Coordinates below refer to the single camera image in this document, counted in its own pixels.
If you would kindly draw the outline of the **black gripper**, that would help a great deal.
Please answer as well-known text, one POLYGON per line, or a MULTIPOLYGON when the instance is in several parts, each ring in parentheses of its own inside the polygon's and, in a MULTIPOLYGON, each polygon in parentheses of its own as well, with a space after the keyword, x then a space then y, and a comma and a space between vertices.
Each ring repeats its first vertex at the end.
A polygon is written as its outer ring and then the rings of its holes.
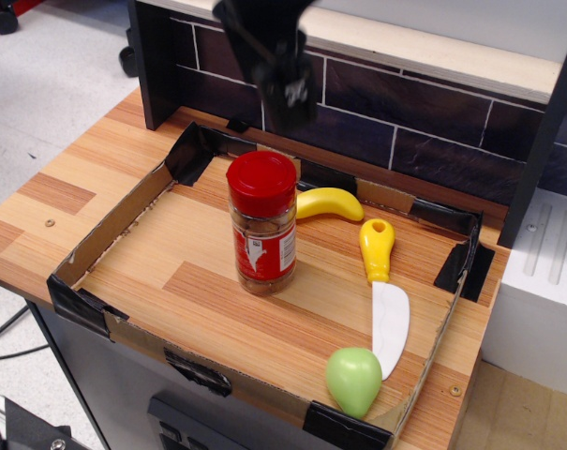
POLYGON ((218 18, 246 80, 257 77, 273 129, 289 132, 317 117, 317 88, 311 65, 301 65, 306 35, 299 21, 309 1, 218 1, 218 18))

